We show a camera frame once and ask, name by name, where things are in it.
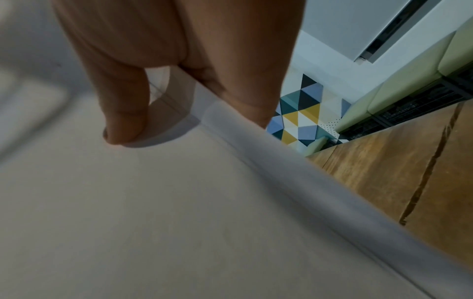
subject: skin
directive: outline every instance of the skin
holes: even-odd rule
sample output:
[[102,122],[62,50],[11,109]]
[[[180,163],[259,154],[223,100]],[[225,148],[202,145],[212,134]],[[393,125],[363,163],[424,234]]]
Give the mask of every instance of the skin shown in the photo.
[[145,128],[144,68],[180,66],[265,127],[279,101],[304,0],[53,0],[99,95],[105,140]]

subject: fingernail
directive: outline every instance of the fingernail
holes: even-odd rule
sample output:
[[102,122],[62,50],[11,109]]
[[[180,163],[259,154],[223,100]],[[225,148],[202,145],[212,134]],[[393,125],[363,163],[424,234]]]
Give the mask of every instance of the fingernail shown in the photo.
[[102,136],[105,140],[108,139],[108,132],[107,132],[107,128],[103,129],[103,133],[102,133]]

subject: gray panel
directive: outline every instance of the gray panel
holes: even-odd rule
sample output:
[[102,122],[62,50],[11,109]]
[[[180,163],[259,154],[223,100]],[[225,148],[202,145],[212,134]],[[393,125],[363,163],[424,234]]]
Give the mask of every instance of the gray panel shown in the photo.
[[355,61],[409,0],[307,0],[302,30]]

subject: geometric patterned rug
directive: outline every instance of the geometric patterned rug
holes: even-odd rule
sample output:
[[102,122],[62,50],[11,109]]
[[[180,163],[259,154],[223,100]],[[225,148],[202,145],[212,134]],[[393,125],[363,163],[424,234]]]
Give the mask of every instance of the geometric patterned rug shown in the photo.
[[281,97],[267,131],[300,153],[322,137],[328,138],[328,145],[341,144],[348,140],[334,128],[350,105],[303,75],[301,89]]

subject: wood grain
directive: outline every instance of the wood grain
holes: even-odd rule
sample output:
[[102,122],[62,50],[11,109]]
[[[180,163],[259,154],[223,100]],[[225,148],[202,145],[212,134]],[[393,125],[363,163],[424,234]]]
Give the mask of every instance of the wood grain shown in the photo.
[[317,152],[315,154],[312,154],[307,157],[309,161],[311,161],[313,164],[319,166],[320,168],[323,168],[325,163],[329,160],[330,156],[333,154],[336,146],[329,147],[327,149],[324,149],[323,151]]
[[406,228],[473,267],[473,101],[466,102]]
[[323,168],[398,221],[422,182],[455,108],[338,145]]

